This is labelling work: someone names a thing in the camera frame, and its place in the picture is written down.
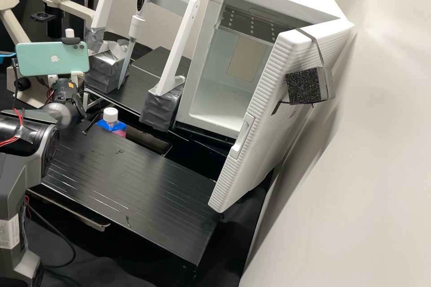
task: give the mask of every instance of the mint green iphone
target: mint green iphone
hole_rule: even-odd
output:
[[[87,44],[62,42],[19,43],[15,47],[23,76],[86,73],[90,69]]]

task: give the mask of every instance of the black platform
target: black platform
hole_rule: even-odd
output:
[[[92,87],[87,87],[87,90],[132,114],[140,116],[148,96],[148,90],[159,82],[169,53],[168,49],[157,47],[132,62],[129,66],[129,76],[126,77],[124,84],[108,94]],[[176,75],[187,77],[190,63],[190,59],[182,56]]]
[[[220,215],[207,203],[215,182],[84,122],[61,132],[42,183],[198,265]]]

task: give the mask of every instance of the label sticker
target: label sticker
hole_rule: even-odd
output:
[[[0,220],[0,248],[13,249],[19,243],[19,217],[9,221]]]

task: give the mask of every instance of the white bottle cap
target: white bottle cap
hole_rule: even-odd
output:
[[[105,108],[103,110],[103,120],[106,122],[115,122],[118,120],[118,110],[116,108]]]
[[[67,28],[65,30],[66,38],[74,38],[75,37],[75,31],[72,28]]]

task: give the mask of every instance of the pink liquid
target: pink liquid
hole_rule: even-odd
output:
[[[119,135],[120,137],[123,137],[123,138],[126,137],[126,132],[123,130],[115,130],[115,131],[113,131],[113,133],[115,133],[116,135]]]

